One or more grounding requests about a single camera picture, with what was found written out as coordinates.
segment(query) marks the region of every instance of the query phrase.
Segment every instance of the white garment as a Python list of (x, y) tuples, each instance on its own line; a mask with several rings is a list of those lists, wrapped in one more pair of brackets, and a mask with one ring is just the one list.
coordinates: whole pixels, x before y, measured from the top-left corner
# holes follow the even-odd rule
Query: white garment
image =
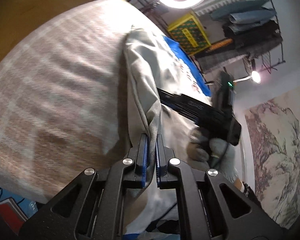
[[(186, 94), (207, 104), (210, 102), (200, 89), (193, 86), (194, 78), (188, 66), (176, 58), (162, 36), (144, 29), (132, 30), (126, 40), (125, 56), (128, 69), (129, 136), (133, 146), (138, 145), (140, 133), (145, 132), (150, 137), (149, 183), (155, 168), (157, 134), (162, 134), (164, 145), (174, 149), (177, 158), (187, 161), (189, 132), (196, 127), (190, 120), (162, 106), (156, 88), (172, 94)], [(135, 218), (127, 225), (125, 234), (142, 233), (175, 202), (175, 190), (159, 190), (154, 178), (151, 185), (125, 211), (126, 216)], [(177, 218), (176, 208), (166, 218)]]

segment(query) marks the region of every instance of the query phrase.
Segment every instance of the white glove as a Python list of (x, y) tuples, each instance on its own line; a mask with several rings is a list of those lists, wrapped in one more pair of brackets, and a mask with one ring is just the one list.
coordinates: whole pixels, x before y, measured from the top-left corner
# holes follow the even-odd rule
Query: white glove
[[(207, 162), (210, 158), (209, 154), (200, 146), (200, 144), (205, 140), (207, 139), (202, 135), (200, 128), (192, 130), (190, 134), (190, 142), (187, 147), (187, 153), (188, 164), (193, 169), (207, 171), (209, 168), (212, 168), (209, 167)], [(234, 183), (238, 178), (237, 170), (234, 167), (234, 146), (229, 144), (223, 157), (222, 155), (227, 147), (226, 141), (214, 138), (209, 141), (209, 146), (212, 151), (212, 155), (221, 158), (221, 161), (213, 168), (220, 171), (231, 183)]]

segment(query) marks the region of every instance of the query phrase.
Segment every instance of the blue cloth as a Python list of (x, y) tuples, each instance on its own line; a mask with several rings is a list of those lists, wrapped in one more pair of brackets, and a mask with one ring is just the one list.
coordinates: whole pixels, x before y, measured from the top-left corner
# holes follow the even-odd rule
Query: blue cloth
[(268, 21), (276, 15), (277, 12), (274, 9), (262, 8), (260, 10), (243, 13), (231, 13), (229, 15), (229, 20), (235, 24), (252, 24), (265, 20)]
[(189, 67), (190, 72), (196, 80), (202, 93), (207, 97), (211, 97), (210, 88), (205, 84), (200, 71), (198, 70), (197, 66), (189, 59), (188, 55), (180, 48), (179, 43), (166, 36), (164, 36), (163, 38), (174, 53), (174, 55), (176, 55), (178, 59), (181, 59)]
[[(19, 196), (19, 195), (16, 195), (16, 194), (13, 194), (11, 192), (9, 192), (8, 190), (5, 190), (3, 189), (2, 190), (2, 196), (0, 197), (0, 201), (2, 200), (5, 200), (7, 198), (14, 198), (14, 200), (16, 202), (22, 200), (22, 197)], [(22, 201), (20, 204), (19, 204), (19, 207), (23, 210), (23, 212), (28, 216), (28, 217), (31, 217), (33, 215), (33, 212), (31, 212), (31, 210), (29, 210), (29, 205), (30, 205), (30, 202), (31, 200), (29, 199), (25, 199), (24, 201)]]
[(251, 1), (239, 1), (230, 3), (226, 6), (216, 9), (210, 13), (211, 19), (214, 21), (223, 20), (231, 13), (241, 13), (247, 11), (258, 10), (270, 0), (251, 0)]

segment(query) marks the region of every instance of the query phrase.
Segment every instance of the gray fabric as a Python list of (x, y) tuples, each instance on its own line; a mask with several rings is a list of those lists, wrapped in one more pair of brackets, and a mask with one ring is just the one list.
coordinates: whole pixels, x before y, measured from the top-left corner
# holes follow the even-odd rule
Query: gray fabric
[(267, 2), (269, 2), (269, 0), (239, 1), (216, 9), (215, 11), (210, 13), (210, 16), (214, 21), (222, 20), (231, 13), (241, 13), (257, 10)]
[(260, 27), (267, 23), (269, 20), (260, 21), (257, 23), (251, 24), (230, 24), (228, 27), (233, 31), (234, 34), (239, 34), (248, 30), (251, 30), (255, 27)]
[[(157, 71), (157, 51), (145, 50), (144, 43), (150, 45), (150, 39), (144, 29), (132, 29), (125, 42), (124, 54), (128, 69), (128, 123), (129, 135), (133, 147), (139, 144), (138, 137), (146, 133), (149, 138), (148, 167), (146, 171), (146, 187), (152, 181), (155, 162), (155, 144), (159, 129), (161, 103), (153, 77)], [(137, 197), (143, 190), (130, 190)]]
[(276, 16), (277, 12), (274, 9), (260, 9), (247, 11), (243, 13), (231, 13), (229, 15), (230, 22), (234, 24), (252, 24), (260, 21), (268, 21)]
[(242, 59), (244, 56), (249, 56), (249, 59), (257, 58), (262, 54), (274, 49), (281, 42), (281, 35), (279, 33), (275, 33), (272, 38), (264, 40), (263, 42), (240, 49), (228, 50), (218, 54), (196, 58), (196, 60), (200, 64), (201, 71), (203, 73), (209, 73), (215, 69), (236, 62)]

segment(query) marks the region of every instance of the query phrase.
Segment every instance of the bed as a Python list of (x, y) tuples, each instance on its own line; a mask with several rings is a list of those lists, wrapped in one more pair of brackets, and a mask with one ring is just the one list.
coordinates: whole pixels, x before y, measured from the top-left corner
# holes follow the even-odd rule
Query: bed
[[(153, 151), (161, 133), (187, 161), (195, 125), (162, 107), (156, 87), (209, 104), (193, 83), (163, 33), (125, 0), (97, 0), (53, 18), (0, 63), (0, 187), (46, 203), (85, 168), (122, 159), (142, 132)], [(152, 165), (147, 185), (153, 172)]]

